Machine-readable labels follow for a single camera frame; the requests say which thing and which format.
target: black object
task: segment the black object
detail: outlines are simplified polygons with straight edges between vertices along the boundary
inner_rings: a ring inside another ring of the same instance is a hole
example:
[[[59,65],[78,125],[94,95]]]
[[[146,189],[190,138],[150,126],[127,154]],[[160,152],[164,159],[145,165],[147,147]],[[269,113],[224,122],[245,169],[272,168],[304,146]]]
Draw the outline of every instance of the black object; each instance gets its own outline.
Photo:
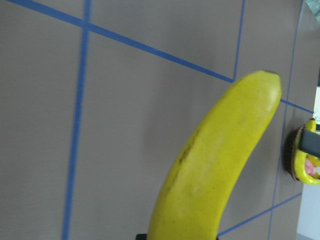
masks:
[[[320,135],[304,129],[301,133],[299,149],[320,158]]]
[[[144,233],[144,234],[137,234],[135,236],[135,240],[147,240],[147,234]]]

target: green object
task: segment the green object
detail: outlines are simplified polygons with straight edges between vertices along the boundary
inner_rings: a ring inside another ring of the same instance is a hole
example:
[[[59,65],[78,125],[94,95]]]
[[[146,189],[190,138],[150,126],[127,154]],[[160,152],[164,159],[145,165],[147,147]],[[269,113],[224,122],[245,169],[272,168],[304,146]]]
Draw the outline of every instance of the green object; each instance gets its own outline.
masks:
[[[317,21],[320,23],[320,0],[306,0],[305,2],[311,9]]]

